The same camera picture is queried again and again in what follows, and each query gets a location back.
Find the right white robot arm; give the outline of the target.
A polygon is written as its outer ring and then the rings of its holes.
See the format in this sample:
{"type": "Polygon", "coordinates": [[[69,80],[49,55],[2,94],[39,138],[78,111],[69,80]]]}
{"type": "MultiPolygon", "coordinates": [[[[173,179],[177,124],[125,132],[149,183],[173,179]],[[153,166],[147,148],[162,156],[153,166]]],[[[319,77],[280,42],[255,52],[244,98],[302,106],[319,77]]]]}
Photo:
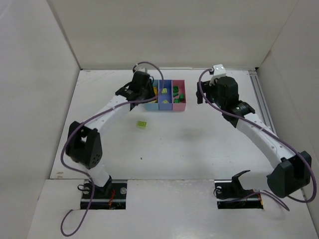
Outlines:
{"type": "Polygon", "coordinates": [[[317,185],[311,169],[311,156],[305,151],[297,152],[280,140],[248,103],[239,100],[238,84],[234,78],[221,77],[214,83],[198,81],[196,96],[198,104],[207,102],[220,111],[268,159],[274,170],[267,175],[267,184],[276,196],[288,197],[310,183],[317,185]]]}

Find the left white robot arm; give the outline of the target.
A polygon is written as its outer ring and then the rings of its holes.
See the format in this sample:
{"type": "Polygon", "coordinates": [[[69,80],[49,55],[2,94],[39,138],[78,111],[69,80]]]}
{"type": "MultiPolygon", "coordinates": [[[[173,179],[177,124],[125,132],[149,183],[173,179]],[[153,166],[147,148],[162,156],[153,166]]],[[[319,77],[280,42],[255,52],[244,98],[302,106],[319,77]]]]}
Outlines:
{"type": "Polygon", "coordinates": [[[96,115],[83,123],[74,121],[64,146],[65,153],[82,165],[83,173],[99,193],[107,195],[112,187],[112,177],[103,165],[102,136],[108,128],[139,104],[155,99],[150,74],[136,71],[130,82],[115,92],[113,98],[96,115]]]}

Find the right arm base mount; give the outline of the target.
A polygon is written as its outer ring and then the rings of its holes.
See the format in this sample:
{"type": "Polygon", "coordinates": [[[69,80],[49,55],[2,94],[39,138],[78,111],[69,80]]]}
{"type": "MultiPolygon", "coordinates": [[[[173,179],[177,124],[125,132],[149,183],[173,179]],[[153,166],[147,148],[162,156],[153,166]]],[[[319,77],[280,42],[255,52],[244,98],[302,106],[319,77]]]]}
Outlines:
{"type": "Polygon", "coordinates": [[[214,180],[213,194],[218,209],[263,209],[260,191],[244,189],[239,177],[250,170],[241,171],[231,179],[214,180]]]}

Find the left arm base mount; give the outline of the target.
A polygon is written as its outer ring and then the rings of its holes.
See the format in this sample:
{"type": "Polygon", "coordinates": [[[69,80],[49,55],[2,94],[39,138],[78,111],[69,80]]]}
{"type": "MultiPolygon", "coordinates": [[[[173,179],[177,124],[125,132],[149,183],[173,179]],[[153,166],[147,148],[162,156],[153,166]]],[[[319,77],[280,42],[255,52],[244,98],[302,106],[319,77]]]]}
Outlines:
{"type": "MultiPolygon", "coordinates": [[[[105,194],[96,188],[93,200],[89,207],[90,210],[125,210],[127,196],[127,180],[113,180],[110,189],[105,194]]],[[[87,208],[92,194],[92,185],[89,180],[84,180],[83,184],[77,186],[81,192],[80,209],[87,208]]]]}

